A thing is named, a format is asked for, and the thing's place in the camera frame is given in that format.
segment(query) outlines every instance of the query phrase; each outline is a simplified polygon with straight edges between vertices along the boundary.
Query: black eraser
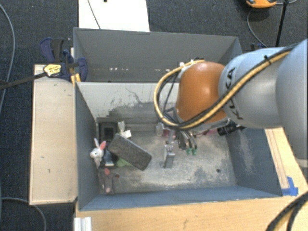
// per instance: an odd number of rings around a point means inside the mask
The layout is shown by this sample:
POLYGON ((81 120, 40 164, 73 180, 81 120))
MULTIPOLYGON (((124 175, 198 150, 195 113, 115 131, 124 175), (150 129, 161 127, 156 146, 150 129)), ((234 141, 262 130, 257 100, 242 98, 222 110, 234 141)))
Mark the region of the black eraser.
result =
POLYGON ((114 136, 108 150, 140 170, 145 170, 152 159, 152 155, 145 149, 119 134, 114 136))

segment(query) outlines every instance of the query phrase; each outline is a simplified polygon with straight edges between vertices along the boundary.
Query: clamp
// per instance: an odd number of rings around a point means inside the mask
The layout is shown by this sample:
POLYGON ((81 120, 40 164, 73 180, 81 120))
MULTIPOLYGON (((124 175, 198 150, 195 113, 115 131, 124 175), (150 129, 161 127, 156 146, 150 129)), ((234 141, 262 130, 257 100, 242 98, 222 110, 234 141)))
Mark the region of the clamp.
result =
POLYGON ((66 49, 62 50, 63 43, 63 38, 52 39, 48 37, 39 44, 40 52, 47 62, 55 64, 54 67, 47 65, 44 68, 44 72, 48 77, 57 77, 67 81, 70 81, 71 77, 75 74, 79 74, 80 80, 85 81, 88 74, 86 59, 84 57, 78 58, 75 63, 70 52, 66 49))

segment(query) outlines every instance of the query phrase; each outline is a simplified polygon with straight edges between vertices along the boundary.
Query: gray bin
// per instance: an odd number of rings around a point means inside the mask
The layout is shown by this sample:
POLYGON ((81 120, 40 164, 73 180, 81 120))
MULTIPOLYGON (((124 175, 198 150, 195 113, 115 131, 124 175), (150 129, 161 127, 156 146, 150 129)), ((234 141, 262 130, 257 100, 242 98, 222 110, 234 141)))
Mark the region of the gray bin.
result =
POLYGON ((80 211, 282 196, 261 129, 198 137, 196 156, 176 149, 173 168, 162 167, 166 138, 155 134, 156 82, 166 69, 192 58, 226 64, 242 53, 236 37, 75 28, 74 51, 75 58, 86 57, 89 68, 87 82, 75 88, 80 211), (152 154, 152 161, 144 171, 112 169, 120 178, 116 194, 106 195, 89 154, 99 134, 98 122, 120 120, 131 130, 131 140, 152 154))

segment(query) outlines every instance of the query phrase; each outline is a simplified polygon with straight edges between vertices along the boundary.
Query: white toy rabbit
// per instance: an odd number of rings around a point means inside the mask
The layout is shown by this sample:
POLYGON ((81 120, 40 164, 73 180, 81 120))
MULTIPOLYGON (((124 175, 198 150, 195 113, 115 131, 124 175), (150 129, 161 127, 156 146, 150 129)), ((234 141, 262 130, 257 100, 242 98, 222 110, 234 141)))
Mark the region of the white toy rabbit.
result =
POLYGON ((96 147, 90 153, 90 157, 94 159, 96 167, 99 168, 102 158, 104 156, 104 148, 106 147, 106 141, 103 141, 101 145, 99 145, 97 139, 94 138, 94 142, 95 142, 96 147))

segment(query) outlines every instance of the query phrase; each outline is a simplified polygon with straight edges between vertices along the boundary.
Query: blue clamp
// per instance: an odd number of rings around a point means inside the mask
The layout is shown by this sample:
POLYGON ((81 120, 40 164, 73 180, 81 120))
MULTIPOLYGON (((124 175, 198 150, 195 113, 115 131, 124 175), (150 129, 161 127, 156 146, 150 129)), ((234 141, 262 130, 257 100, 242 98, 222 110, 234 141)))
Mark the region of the blue clamp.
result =
POLYGON ((287 176, 287 179, 288 179, 290 187, 289 188, 283 188, 282 189, 282 194, 284 196, 286 196, 286 195, 297 196, 298 195, 298 187, 294 186, 294 183, 293 183, 293 180, 292 180, 291 177, 287 176))
POLYGON ((84 57, 78 58, 77 62, 75 63, 73 56, 68 50, 65 49, 62 51, 63 43, 63 38, 52 39, 48 37, 42 40, 42 42, 39 44, 39 49, 48 63, 57 63, 61 65, 61 74, 57 75, 57 78, 70 81, 71 76, 77 72, 80 75, 81 81, 86 81, 88 75, 86 59, 84 57), (62 55, 65 58, 65 62, 62 62, 62 55))

